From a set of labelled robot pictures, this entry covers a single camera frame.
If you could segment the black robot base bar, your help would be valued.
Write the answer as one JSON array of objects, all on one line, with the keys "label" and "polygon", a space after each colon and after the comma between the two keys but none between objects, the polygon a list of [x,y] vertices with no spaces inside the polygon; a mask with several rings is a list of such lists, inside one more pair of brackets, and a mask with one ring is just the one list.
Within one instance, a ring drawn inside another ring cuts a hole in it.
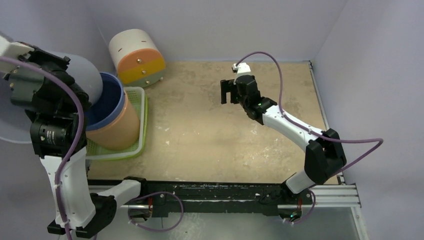
[{"label": "black robot base bar", "polygon": [[170,213],[262,214],[290,218],[316,203],[309,190],[292,195],[280,183],[145,180],[141,194],[123,207],[152,211],[154,218]]}]

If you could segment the large grey plastic bucket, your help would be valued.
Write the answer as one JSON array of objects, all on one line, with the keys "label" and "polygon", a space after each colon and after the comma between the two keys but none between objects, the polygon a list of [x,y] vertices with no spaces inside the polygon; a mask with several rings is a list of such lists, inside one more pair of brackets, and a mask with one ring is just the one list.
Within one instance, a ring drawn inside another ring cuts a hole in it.
[{"label": "large grey plastic bucket", "polygon": [[[103,82],[98,69],[86,58],[50,50],[58,57],[69,57],[70,63],[66,72],[89,96],[89,102],[95,104],[103,91]],[[15,144],[30,144],[31,121],[21,107],[11,103],[12,91],[10,83],[0,79],[0,139]]]}]

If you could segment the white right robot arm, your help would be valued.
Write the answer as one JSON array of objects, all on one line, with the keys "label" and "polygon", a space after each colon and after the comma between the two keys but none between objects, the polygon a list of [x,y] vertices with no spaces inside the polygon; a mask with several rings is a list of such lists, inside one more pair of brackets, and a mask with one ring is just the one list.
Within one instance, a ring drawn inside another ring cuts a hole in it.
[{"label": "white right robot arm", "polygon": [[287,112],[274,100],[261,96],[253,75],[220,81],[221,103],[240,104],[246,115],[287,137],[305,153],[303,170],[281,184],[280,196],[288,204],[301,192],[325,183],[347,163],[338,133],[309,126]]}]

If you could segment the cream cabinet with coloured drawers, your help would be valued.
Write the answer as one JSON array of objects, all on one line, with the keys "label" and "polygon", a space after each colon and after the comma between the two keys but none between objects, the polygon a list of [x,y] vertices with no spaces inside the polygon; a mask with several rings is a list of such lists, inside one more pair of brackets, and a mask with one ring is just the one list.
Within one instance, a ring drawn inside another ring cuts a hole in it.
[{"label": "cream cabinet with coloured drawers", "polygon": [[108,49],[122,84],[146,88],[163,80],[166,62],[147,32],[119,32],[109,41]]}]

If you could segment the pale green perforated basket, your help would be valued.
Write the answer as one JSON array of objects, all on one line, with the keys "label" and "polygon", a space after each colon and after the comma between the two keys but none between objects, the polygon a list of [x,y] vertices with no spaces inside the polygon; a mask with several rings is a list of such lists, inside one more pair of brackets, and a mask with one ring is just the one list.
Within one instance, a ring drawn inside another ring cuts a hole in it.
[{"label": "pale green perforated basket", "polygon": [[86,159],[91,161],[119,161],[137,157],[144,150],[145,128],[147,120],[147,98],[145,91],[141,87],[125,87],[125,96],[131,102],[139,119],[140,132],[138,140],[130,147],[123,150],[111,150],[104,148],[87,138]]}]

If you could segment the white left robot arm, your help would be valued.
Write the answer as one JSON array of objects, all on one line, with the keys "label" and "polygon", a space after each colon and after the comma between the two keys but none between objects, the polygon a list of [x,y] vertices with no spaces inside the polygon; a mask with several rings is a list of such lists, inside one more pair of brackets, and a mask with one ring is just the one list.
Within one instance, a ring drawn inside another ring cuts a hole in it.
[{"label": "white left robot arm", "polygon": [[51,234],[95,237],[132,200],[146,203],[144,178],[127,177],[114,187],[91,193],[87,179],[89,109],[104,90],[103,75],[80,56],[56,55],[21,42],[0,48],[0,70],[9,102],[29,120],[28,135],[44,167],[55,201]]}]

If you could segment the orange plastic bucket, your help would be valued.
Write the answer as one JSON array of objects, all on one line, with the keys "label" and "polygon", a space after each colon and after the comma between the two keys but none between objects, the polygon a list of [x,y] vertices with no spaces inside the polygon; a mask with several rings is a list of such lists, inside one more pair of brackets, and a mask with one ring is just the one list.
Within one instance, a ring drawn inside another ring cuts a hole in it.
[{"label": "orange plastic bucket", "polygon": [[109,150],[124,150],[138,140],[140,118],[127,96],[119,115],[109,124],[96,130],[87,130],[86,136],[92,142]]}]

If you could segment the aluminium frame rail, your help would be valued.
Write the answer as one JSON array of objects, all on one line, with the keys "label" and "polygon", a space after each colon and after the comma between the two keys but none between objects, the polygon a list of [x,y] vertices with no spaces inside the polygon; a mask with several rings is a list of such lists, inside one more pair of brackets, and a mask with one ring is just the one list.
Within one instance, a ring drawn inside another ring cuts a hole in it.
[{"label": "aluminium frame rail", "polygon": [[360,203],[354,185],[318,185],[304,190],[293,199],[284,199],[276,184],[212,184],[189,182],[151,182],[145,193],[147,199],[130,200],[122,205],[127,209],[176,212],[241,213],[258,211],[266,206],[277,209],[304,207],[351,207]]}]

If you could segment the blue plastic bucket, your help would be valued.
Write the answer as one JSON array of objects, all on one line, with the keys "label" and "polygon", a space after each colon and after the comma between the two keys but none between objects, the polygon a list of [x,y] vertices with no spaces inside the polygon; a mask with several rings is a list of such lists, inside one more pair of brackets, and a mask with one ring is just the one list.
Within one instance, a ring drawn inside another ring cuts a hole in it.
[{"label": "blue plastic bucket", "polygon": [[87,120],[86,131],[99,130],[113,122],[125,104],[124,86],[121,81],[108,72],[99,74],[102,92],[98,101],[84,113]]}]

